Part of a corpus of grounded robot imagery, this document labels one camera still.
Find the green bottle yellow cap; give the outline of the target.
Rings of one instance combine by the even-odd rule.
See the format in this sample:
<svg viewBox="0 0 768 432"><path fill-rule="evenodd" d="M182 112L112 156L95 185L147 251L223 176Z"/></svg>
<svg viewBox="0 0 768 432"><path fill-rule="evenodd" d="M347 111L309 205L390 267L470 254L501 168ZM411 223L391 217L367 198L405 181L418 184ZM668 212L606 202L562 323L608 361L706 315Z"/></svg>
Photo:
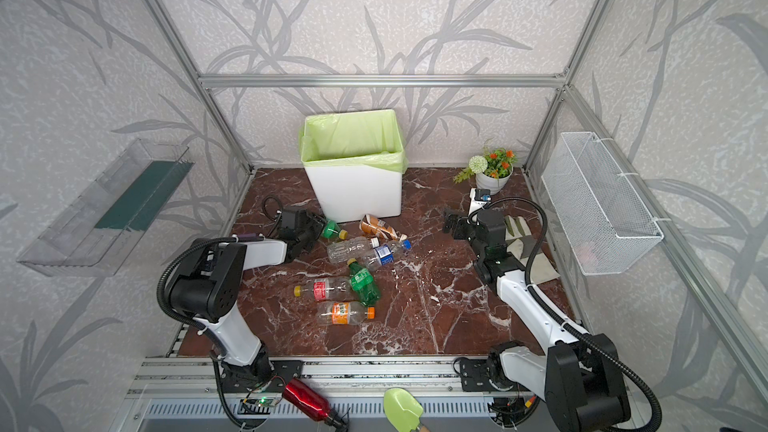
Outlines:
<svg viewBox="0 0 768 432"><path fill-rule="evenodd" d="M348 238L348 232L335 221L327 220L321 232L321 236L331 242L344 241Z"/></svg>

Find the clear bottle white cap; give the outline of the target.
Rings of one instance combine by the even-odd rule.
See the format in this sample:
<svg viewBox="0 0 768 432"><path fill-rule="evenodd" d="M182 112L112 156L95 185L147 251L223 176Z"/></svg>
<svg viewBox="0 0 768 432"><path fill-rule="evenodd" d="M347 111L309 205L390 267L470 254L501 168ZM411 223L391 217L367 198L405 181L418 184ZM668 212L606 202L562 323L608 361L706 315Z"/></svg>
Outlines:
<svg viewBox="0 0 768 432"><path fill-rule="evenodd" d="M330 263L341 263L349 259L357 259L379 245L379 239L376 237L355 237L332 243L327 247L328 260Z"/></svg>

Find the red label bottle yellow cap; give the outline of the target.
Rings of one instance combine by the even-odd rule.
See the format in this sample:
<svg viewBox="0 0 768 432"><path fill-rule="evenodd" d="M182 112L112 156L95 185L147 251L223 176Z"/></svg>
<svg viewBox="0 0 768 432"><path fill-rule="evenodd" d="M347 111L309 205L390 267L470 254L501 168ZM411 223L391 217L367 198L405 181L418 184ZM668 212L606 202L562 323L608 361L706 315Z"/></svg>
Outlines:
<svg viewBox="0 0 768 432"><path fill-rule="evenodd" d="M349 280L344 277L315 278L293 288L296 298L312 298L316 302L346 302L355 299Z"/></svg>

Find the clear bottle blue label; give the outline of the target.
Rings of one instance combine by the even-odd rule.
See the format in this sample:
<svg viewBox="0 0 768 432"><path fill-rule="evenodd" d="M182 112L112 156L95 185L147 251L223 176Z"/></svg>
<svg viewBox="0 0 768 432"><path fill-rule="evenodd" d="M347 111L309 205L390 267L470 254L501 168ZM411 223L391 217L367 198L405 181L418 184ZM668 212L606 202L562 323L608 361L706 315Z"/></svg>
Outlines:
<svg viewBox="0 0 768 432"><path fill-rule="evenodd" d="M369 271L374 272L384 265L394 262L394 259L408 252L411 249L411 242L408 239L391 240L366 251L359 262Z"/></svg>

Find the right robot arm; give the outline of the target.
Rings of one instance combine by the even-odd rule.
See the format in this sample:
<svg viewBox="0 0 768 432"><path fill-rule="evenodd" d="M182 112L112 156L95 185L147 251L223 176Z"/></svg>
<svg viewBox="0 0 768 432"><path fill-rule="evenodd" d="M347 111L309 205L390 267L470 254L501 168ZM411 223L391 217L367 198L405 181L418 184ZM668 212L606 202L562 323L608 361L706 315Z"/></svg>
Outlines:
<svg viewBox="0 0 768 432"><path fill-rule="evenodd" d="M522 385L542 399L561 431L622 430L632 415L625 386L631 382L650 407L650 417L641 430L659 430L663 420L659 399L619 359L614 343L571 320L533 283L532 269L546 236L548 217L536 202L526 203L538 213L541 232L525 260L508 250L499 201L467 214L453 209L443 213L444 232L469 243L481 282L514 310L542 349L535 354L524 345L503 346L496 354L503 380Z"/></svg>

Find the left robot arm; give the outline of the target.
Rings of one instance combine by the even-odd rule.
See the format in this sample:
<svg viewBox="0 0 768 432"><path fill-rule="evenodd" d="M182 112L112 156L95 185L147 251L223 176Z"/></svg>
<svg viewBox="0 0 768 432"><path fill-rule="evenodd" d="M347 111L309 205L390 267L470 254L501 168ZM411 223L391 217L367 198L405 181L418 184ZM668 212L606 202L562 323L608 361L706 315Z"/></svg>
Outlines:
<svg viewBox="0 0 768 432"><path fill-rule="evenodd" d="M278 213L266 234L241 233L200 238L162 272L156 300L170 318L206 336L221 373L251 387L271 380L267 348L242 317L237 298L243 272L286 264L309 252L326 219L299 207Z"/></svg>

